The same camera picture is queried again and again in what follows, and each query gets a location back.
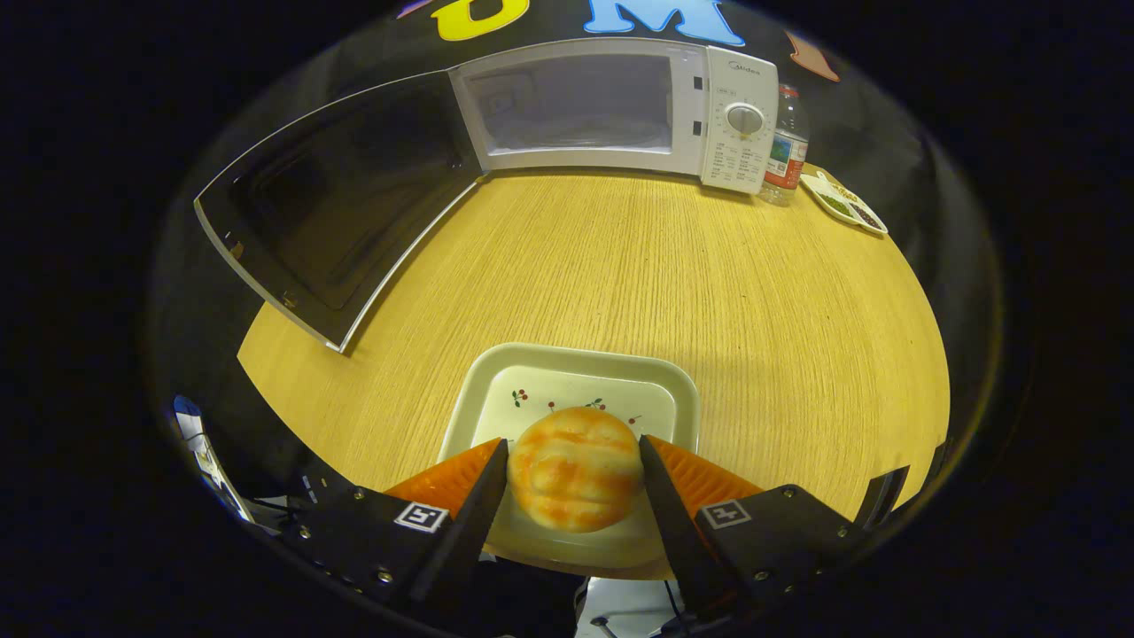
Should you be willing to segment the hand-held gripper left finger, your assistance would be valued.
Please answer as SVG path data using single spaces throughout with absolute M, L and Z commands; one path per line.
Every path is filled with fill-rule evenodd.
M 446 607 L 469 585 L 507 467 L 508 443 L 493 439 L 386 492 L 328 480 L 284 526 L 284 547 L 382 606 Z

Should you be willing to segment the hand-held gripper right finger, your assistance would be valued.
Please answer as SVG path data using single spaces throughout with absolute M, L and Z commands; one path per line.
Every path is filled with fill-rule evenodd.
M 752 482 L 669 441 L 640 439 L 643 485 L 686 609 L 770 612 L 850 561 L 866 529 L 798 485 Z

